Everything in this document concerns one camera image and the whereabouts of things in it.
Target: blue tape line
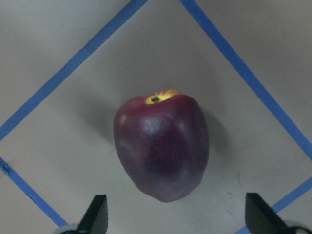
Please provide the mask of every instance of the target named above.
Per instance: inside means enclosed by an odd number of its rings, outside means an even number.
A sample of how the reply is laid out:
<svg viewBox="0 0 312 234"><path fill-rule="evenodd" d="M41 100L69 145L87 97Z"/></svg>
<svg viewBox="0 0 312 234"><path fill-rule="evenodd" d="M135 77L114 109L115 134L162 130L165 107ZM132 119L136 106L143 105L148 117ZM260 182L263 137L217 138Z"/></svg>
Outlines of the blue tape line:
<svg viewBox="0 0 312 234"><path fill-rule="evenodd" d="M19 174L17 174L1 157L0 170L3 171L33 202L58 226L65 226L67 223L59 214L49 206L26 182Z"/></svg>
<svg viewBox="0 0 312 234"><path fill-rule="evenodd" d="M29 100L27 100L1 127L3 140L29 113L50 93L71 75L96 49L98 49L120 26L122 26L147 0L132 0L111 21L109 21L67 64L49 79Z"/></svg>
<svg viewBox="0 0 312 234"><path fill-rule="evenodd" d="M283 197L280 201L275 203L272 206L272 209L278 213L281 210L283 210L285 207L293 203L295 200L297 200L299 197L301 197L303 194L305 194L307 191L312 189L312 177L308 180L306 180L304 183L302 183L300 186L298 186L296 189L294 189L292 192L290 192L288 195ZM240 229L236 234L249 234L249 230L247 227L243 227Z"/></svg>
<svg viewBox="0 0 312 234"><path fill-rule="evenodd" d="M247 67L244 61L238 56L234 49L224 39L218 29L213 25L205 13L200 9L194 0L180 0L184 7L197 21L204 32L210 37L213 43L226 57L235 70L242 76L246 83L251 87L255 94L261 99L286 131L291 135L300 148L312 160L312 144L299 130L295 123L289 118L286 112L274 100L266 88L261 84L257 77Z"/></svg>
<svg viewBox="0 0 312 234"><path fill-rule="evenodd" d="M28 114L72 74L96 49L121 27L147 0L132 0L108 22L67 64L27 100L1 127L3 140ZM45 212L57 225L66 222L0 157L0 169Z"/></svg>

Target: gray floor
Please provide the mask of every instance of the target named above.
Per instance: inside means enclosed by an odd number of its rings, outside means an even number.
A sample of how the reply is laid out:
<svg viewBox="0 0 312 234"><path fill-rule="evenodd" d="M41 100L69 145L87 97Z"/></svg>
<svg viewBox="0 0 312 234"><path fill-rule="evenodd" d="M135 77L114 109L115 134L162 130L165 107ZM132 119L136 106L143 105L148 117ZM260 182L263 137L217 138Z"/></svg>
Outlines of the gray floor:
<svg viewBox="0 0 312 234"><path fill-rule="evenodd" d="M0 124L58 72L128 0L0 3ZM312 140L312 2L197 0ZM163 89L194 97L210 160L189 196L162 203L121 166L112 121L128 99ZM107 194L109 234L234 234L246 192L273 205L312 176L312 163L178 0L149 0L0 142L0 156L68 223ZM0 173L3 233L57 225ZM312 228L311 191L279 214Z"/></svg>

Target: apple skin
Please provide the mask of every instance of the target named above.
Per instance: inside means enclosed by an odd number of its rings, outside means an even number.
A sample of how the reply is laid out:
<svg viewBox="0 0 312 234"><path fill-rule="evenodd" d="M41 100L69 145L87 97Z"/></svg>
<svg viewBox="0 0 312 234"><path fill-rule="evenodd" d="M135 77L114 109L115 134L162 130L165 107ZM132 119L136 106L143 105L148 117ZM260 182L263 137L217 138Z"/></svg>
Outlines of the apple skin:
<svg viewBox="0 0 312 234"><path fill-rule="evenodd" d="M136 97L116 113L117 154L139 190L175 201L201 182L209 155L206 121L192 97L177 94L151 105L148 97Z"/></svg>

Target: apple stem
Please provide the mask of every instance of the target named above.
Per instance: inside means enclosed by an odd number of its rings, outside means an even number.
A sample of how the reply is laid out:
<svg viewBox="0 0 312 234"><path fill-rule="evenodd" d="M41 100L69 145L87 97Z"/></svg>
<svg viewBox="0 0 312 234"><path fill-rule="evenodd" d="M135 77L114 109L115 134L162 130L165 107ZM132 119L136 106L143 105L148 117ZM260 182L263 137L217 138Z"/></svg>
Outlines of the apple stem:
<svg viewBox="0 0 312 234"><path fill-rule="evenodd" d="M158 97L157 95L153 95L153 96L151 97L151 101L152 101L153 103L157 103L157 102L159 102L159 97Z"/></svg>

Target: red apple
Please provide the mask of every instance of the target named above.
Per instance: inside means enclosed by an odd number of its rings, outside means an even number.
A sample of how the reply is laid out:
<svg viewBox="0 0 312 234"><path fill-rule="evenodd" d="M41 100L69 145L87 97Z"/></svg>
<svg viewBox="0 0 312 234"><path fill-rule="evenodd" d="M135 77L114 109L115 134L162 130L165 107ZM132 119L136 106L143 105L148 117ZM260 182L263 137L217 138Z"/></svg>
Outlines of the red apple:
<svg viewBox="0 0 312 234"><path fill-rule="evenodd" d="M114 139L121 164L143 193L170 202L200 184L209 137L192 97L165 90L128 101L115 115Z"/></svg>

